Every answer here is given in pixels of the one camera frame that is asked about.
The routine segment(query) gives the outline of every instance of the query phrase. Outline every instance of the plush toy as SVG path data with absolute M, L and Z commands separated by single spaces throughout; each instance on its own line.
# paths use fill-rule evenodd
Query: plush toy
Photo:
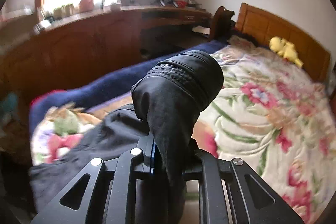
M 270 41 L 269 41 L 269 48 L 271 49 L 271 51 L 277 53 L 279 51 L 281 51 L 285 46 L 285 43 L 281 40 L 280 37 L 273 37 Z
M 79 12 L 89 12 L 95 7 L 93 0 L 81 0 L 79 3 Z
M 284 38 L 273 37 L 269 41 L 269 48 L 279 56 L 295 63 L 299 68 L 302 68 L 303 62 L 297 58 L 297 52 L 293 43 Z

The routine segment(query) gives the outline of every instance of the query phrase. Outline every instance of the yellow stuffed toy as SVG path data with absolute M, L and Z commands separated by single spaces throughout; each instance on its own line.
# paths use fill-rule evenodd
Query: yellow stuffed toy
M 297 58 L 297 52 L 293 43 L 284 38 L 273 37 L 269 41 L 269 48 L 279 56 L 283 56 L 283 58 L 295 63 L 299 68 L 302 68 L 303 62 Z
M 280 37 L 273 37 L 269 41 L 269 48 L 275 53 L 280 52 L 284 48 L 284 46 L 285 43 L 281 40 Z

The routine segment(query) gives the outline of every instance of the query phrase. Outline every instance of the cabinet door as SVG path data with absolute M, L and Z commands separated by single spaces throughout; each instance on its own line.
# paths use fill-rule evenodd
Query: cabinet door
M 2 64 L 3 80 L 29 104 L 45 90 L 46 66 L 36 37 L 13 49 Z
M 98 27 L 98 36 L 106 51 L 107 68 L 112 72 L 142 61 L 137 14 L 125 12 L 107 15 Z
M 53 73 L 49 82 L 53 89 L 72 89 L 103 76 L 105 54 L 95 35 L 70 32 L 50 43 L 48 49 Z

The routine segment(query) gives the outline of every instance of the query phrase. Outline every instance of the bed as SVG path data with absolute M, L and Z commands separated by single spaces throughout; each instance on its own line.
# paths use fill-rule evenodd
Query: bed
M 305 223 L 323 223 L 332 217 L 336 189 L 336 129 L 321 84 L 327 77 L 330 53 L 295 25 L 259 8 L 243 3 L 236 30 L 228 28 L 231 16 L 219 8 L 211 24 L 211 41 L 196 46 L 220 64 L 224 83 L 217 98 L 201 113 L 193 137 L 200 148 L 221 159 L 244 159 Z M 295 44 L 303 69 L 265 49 L 274 36 Z M 53 109 L 45 117 L 51 107 L 75 102 L 99 122 L 107 112 L 131 102 L 127 94 L 131 86 L 165 58 L 113 72 L 80 89 L 38 99 L 30 110 L 35 163 L 44 162 L 41 155 L 36 157 L 39 151 L 35 143 L 41 127 L 55 114 Z M 65 108 L 80 112 L 72 107 Z M 94 126 L 95 122 L 84 120 Z M 194 218 L 198 209 L 196 213 L 193 185 L 188 196 L 185 215 L 191 213 L 189 217 Z

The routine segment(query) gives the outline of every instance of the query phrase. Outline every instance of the wooden furniture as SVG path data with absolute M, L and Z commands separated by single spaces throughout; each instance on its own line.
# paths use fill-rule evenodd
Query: wooden furniture
M 208 21 L 210 13 L 161 7 L 122 7 L 56 22 L 8 53 L 1 79 L 29 104 L 55 89 L 86 85 L 143 61 L 141 33 L 154 27 Z
M 231 29 L 231 23 L 234 23 L 231 18 L 235 15 L 234 11 L 225 9 L 221 6 L 217 9 L 211 20 L 209 41 L 226 35 Z
M 325 81 L 330 53 L 294 24 L 270 12 L 242 3 L 236 28 L 254 36 L 263 46 L 268 46 L 269 40 L 274 36 L 292 42 L 304 63 L 303 69 L 314 81 Z

